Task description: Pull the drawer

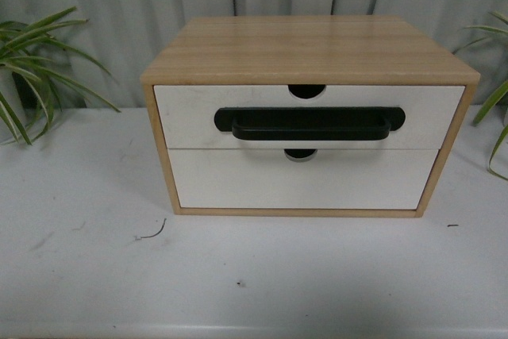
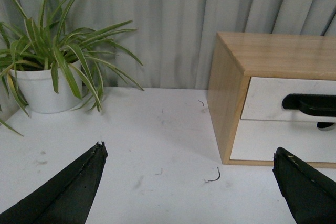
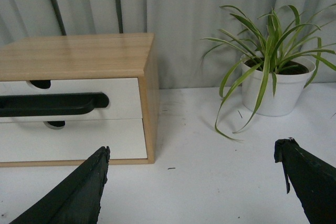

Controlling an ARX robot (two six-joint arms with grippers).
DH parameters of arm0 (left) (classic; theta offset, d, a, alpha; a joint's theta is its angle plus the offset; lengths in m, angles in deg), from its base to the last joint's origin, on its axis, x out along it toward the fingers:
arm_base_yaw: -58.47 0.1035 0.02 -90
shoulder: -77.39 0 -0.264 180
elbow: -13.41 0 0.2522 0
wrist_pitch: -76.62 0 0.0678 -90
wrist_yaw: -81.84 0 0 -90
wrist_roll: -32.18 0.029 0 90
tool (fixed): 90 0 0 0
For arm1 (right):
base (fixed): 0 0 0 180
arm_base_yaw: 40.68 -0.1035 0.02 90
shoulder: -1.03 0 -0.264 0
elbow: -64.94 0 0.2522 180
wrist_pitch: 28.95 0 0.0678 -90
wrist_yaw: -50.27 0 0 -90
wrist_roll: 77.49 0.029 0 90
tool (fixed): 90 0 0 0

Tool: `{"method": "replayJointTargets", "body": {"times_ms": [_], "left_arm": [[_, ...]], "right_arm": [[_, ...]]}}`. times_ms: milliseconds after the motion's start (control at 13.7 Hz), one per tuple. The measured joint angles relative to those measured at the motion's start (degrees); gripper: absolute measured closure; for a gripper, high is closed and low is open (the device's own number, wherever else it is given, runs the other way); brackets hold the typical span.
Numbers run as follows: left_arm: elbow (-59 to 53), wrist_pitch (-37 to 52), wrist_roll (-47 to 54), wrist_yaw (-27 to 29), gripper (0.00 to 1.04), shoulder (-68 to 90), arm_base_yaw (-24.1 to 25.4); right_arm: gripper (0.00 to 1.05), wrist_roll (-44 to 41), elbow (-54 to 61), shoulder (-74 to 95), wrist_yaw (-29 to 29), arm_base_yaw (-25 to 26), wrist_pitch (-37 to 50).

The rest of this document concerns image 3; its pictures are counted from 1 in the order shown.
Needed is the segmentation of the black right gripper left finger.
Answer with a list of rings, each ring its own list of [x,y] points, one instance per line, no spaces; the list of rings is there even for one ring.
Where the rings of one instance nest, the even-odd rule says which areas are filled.
[[[12,223],[97,223],[110,159],[101,147]]]

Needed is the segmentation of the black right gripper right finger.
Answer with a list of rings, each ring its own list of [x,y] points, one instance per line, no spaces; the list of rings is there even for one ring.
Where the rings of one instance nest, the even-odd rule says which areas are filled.
[[[294,138],[275,142],[286,190],[293,187],[310,223],[335,223],[335,167],[307,152]]]

